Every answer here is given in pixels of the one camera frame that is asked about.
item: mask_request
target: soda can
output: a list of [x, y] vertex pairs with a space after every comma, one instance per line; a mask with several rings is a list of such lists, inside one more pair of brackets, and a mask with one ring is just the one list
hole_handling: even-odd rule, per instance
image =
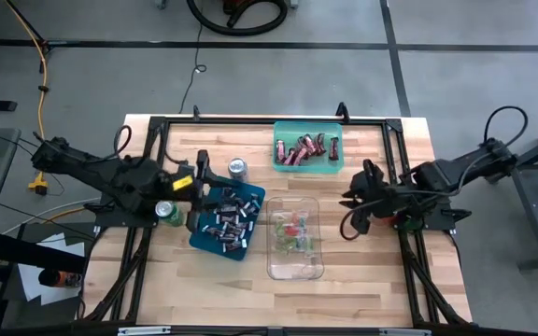
[[159, 221], [163, 224], [173, 227], [184, 225], [184, 215], [173, 202], [157, 202], [157, 205], [155, 205], [155, 214], [157, 214]]
[[228, 171], [232, 179], [243, 183], [248, 182], [248, 166], [244, 159], [232, 159], [228, 164]]

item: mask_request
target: yellow tag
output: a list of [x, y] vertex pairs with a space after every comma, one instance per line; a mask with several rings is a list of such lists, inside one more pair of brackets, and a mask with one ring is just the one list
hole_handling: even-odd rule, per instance
[[192, 184], [192, 176], [188, 175], [186, 177], [180, 178], [178, 181], [174, 181], [174, 191], [182, 189]]

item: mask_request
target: green soda can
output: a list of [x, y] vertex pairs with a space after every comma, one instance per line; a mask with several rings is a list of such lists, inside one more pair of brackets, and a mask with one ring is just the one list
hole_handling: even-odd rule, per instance
[[155, 205], [155, 214], [159, 217], [159, 222], [165, 225], [173, 227], [184, 225], [184, 214], [173, 202], [159, 201]]

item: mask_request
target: yellow cable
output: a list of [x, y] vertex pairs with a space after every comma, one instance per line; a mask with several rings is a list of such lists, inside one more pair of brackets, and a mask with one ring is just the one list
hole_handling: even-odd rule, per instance
[[[30, 36], [30, 38], [33, 40], [33, 43], [35, 43], [36, 51], [38, 51], [38, 56], [41, 58], [41, 64], [43, 64], [43, 89], [46, 90], [47, 88], [47, 62], [45, 61], [45, 55], [43, 54], [43, 50], [41, 50], [40, 46], [38, 45], [38, 42], [36, 42], [36, 38], [33, 35], [33, 32], [30, 31], [30, 28], [26, 25], [24, 20], [21, 18], [21, 16], [16, 12], [14, 7], [12, 7], [8, 2], [6, 2], [7, 6], [11, 10], [12, 13], [14, 13], [14, 16], [24, 30], [26, 31], [26, 34]], [[45, 92], [41, 90], [40, 97], [38, 98], [38, 108], [36, 112], [36, 117], [38, 119], [38, 130], [41, 132], [41, 138], [45, 139], [45, 131], [43, 129], [43, 104], [45, 102]], [[45, 190], [47, 190], [48, 184], [45, 181], [45, 178], [43, 176], [43, 172], [38, 172], [38, 174], [35, 177], [35, 181], [28, 185], [29, 189], [34, 189], [36, 186], [44, 186]]]
[[64, 216], [67, 216], [67, 215], [72, 215], [72, 214], [75, 214], [75, 213], [78, 213], [80, 211], [84, 211], [86, 210], [85, 208], [81, 207], [81, 208], [77, 208], [77, 209], [72, 209], [72, 210], [67, 210], [67, 211], [63, 211], [62, 213], [59, 213], [47, 220], [45, 220], [44, 222], [42, 222], [41, 224], [45, 224], [45, 223], [48, 223], [48, 222], [51, 222], [57, 218], [60, 218], [60, 217], [64, 217]]

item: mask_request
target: clear plastic container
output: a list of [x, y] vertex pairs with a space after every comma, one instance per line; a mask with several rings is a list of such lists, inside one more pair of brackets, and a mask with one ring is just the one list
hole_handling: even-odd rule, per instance
[[267, 202], [267, 272], [276, 280], [319, 279], [324, 272], [319, 203], [310, 197]]
[[[303, 161], [299, 166], [288, 166], [276, 162], [276, 142], [283, 140], [286, 145], [286, 154], [290, 148], [296, 147], [298, 137], [310, 134], [316, 136], [325, 133], [323, 145], [327, 153], [321, 156], [313, 156]], [[339, 160], [329, 160], [329, 147], [332, 138], [337, 137]], [[299, 121], [278, 121], [273, 126], [273, 157], [271, 158], [273, 168], [278, 172], [290, 173], [310, 173], [310, 174], [335, 174], [344, 167], [344, 147], [342, 145], [342, 126], [334, 122], [299, 122]]]

